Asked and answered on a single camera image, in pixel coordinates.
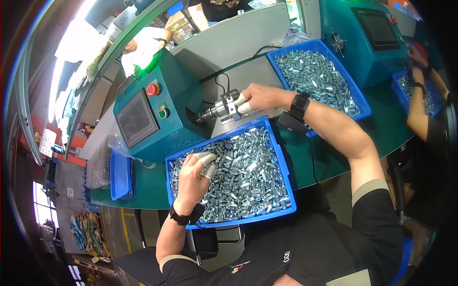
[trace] black t-shirt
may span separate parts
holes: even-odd
[[[202,4],[203,14],[210,22],[222,21],[224,19],[234,17],[238,10],[248,10],[251,7],[248,5],[250,0],[181,0],[183,7],[195,6]]]
[[[352,228],[312,214],[254,238],[237,261],[215,271],[187,259],[168,260],[162,271],[168,286],[269,286],[283,274],[302,285],[324,286],[359,271],[372,286],[382,286],[398,272],[402,248],[390,195],[375,189],[356,201]]]

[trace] white shirt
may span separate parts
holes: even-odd
[[[128,77],[135,72],[135,66],[141,69],[146,68],[153,59],[159,45],[159,41],[164,35],[164,29],[155,27],[144,27],[134,37],[137,42],[137,50],[129,54],[122,55],[121,64],[124,68],[125,76]]]

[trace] blue tray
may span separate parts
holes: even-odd
[[[336,58],[336,56],[331,52],[331,50],[321,41],[321,40],[310,40],[307,42],[303,43],[298,43],[292,46],[284,47],[281,49],[273,50],[267,53],[267,58],[272,65],[273,69],[277,73],[278,78],[282,82],[283,88],[286,90],[289,90],[289,86],[285,81],[285,78],[282,75],[282,72],[278,68],[277,64],[273,60],[274,57],[276,56],[281,56],[283,54],[289,54],[291,51],[308,51],[312,50],[314,52],[319,52],[323,56],[325,56],[328,60],[333,62],[334,67],[336,68],[336,71],[340,72],[342,77],[345,79],[345,81],[348,84],[348,90],[350,91],[350,95],[353,98],[353,101],[355,102],[356,106],[360,109],[361,113],[359,115],[356,115],[352,117],[354,121],[361,120],[363,118],[366,118],[372,114],[372,110],[367,104],[366,98],[364,97],[363,93],[361,92],[360,88],[356,85],[354,82],[353,78],[350,76],[350,74],[347,72],[347,70],[344,68],[344,66],[340,63],[340,61]],[[306,133],[308,137],[313,137],[316,135],[316,132],[313,130],[310,130]]]
[[[394,93],[396,93],[396,96],[399,98],[399,101],[401,102],[401,105],[404,108],[405,114],[409,114],[410,100],[407,97],[407,94],[405,94],[404,90],[400,86],[398,82],[398,78],[405,76],[408,72],[409,70],[403,70],[403,71],[393,74],[393,81],[391,82],[391,88],[393,89]],[[441,109],[442,97],[439,91],[437,90],[436,86],[434,85],[434,83],[432,83],[431,81],[426,80],[425,87],[431,93],[432,101],[434,102],[434,111],[431,117],[435,117],[436,114]]]
[[[194,145],[193,147],[189,147],[183,151],[180,151],[178,153],[175,153],[173,155],[168,156],[165,158],[165,167],[166,167],[166,173],[167,173],[167,195],[169,196],[169,204],[172,205],[174,201],[174,197],[172,194],[172,189],[170,187],[170,165],[169,161],[175,162],[176,159],[183,157],[183,153],[186,153],[188,151],[191,151],[192,149],[195,148],[200,148],[200,147],[205,147],[208,144],[212,142],[217,142],[221,141],[222,139],[230,139],[234,136],[240,135],[246,131],[249,131],[250,129],[254,127],[261,127],[264,126],[265,129],[267,129],[269,136],[270,136],[270,142],[272,143],[273,149],[275,151],[275,154],[277,155],[278,163],[280,165],[280,172],[283,177],[283,181],[286,186],[286,192],[288,193],[289,200],[291,202],[291,206],[285,210],[278,210],[278,211],[273,211],[268,214],[263,214],[259,216],[252,216],[249,218],[242,218],[242,219],[236,219],[232,221],[224,221],[224,222],[212,222],[212,223],[199,223],[200,227],[204,228],[213,228],[213,227],[227,227],[227,226],[236,226],[240,224],[245,224],[245,223],[250,223],[250,222],[255,222],[255,221],[263,221],[267,220],[270,218],[278,217],[278,216],[284,216],[290,213],[293,213],[296,211],[296,202],[294,200],[293,196],[293,190],[291,188],[291,185],[289,184],[289,171],[288,171],[288,166],[286,165],[285,158],[283,156],[282,149],[280,145],[277,144],[277,141],[275,140],[275,136],[273,135],[272,128],[269,123],[269,118],[267,116],[260,117],[258,119],[255,119],[251,122],[245,123],[242,126],[239,126],[229,132],[223,133],[221,135],[218,135],[212,139],[208,139],[205,142],[199,143],[197,145]],[[198,229],[199,227],[195,225],[187,225],[186,229]]]
[[[132,189],[131,185],[131,162],[129,157],[111,152],[110,160],[110,189],[111,199],[117,200]]]

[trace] red emergency stop button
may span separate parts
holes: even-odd
[[[156,85],[154,83],[150,83],[146,87],[146,95],[148,95],[149,97],[153,97],[158,93],[159,93],[159,86],[158,85]]]
[[[391,20],[391,23],[393,23],[393,25],[397,25],[398,24],[398,21],[396,20],[396,17],[394,15],[390,16],[390,20]]]

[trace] worker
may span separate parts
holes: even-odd
[[[173,43],[170,40],[173,32],[168,29],[144,27],[124,48],[121,64],[126,77],[133,75],[138,68],[144,69],[153,59],[153,55],[167,46],[170,50]]]
[[[210,26],[234,17],[238,10],[251,9],[250,0],[181,0],[201,32]]]
[[[296,104],[300,100],[295,92],[254,83],[240,96],[236,105],[240,105],[241,113],[251,109],[290,110],[293,103],[297,111],[300,105]],[[277,227],[246,243],[237,261],[207,272],[193,259],[180,255],[186,216],[193,216],[193,208],[206,193],[214,171],[209,167],[201,178],[210,160],[202,153],[189,155],[180,172],[178,196],[170,208],[172,216],[165,220],[156,244],[156,259],[168,286],[381,286],[393,280],[402,259],[403,230],[374,143],[342,112],[313,100],[305,102],[301,109],[305,109],[304,122],[348,159],[352,227],[323,214],[293,220],[293,213],[253,222],[275,222]]]
[[[446,102],[449,91],[439,74],[420,55],[415,46],[409,45],[409,54],[410,57],[423,68],[424,72],[429,75],[429,78]],[[422,88],[422,86],[425,86],[425,79],[423,76],[424,72],[417,67],[412,69],[412,78],[420,85],[414,87],[412,97],[410,99],[407,125],[418,137],[420,137],[422,141],[426,143],[426,145],[428,145],[431,151],[436,153],[438,158],[445,159],[447,131],[437,120],[425,114],[425,103],[423,102],[424,94]]]

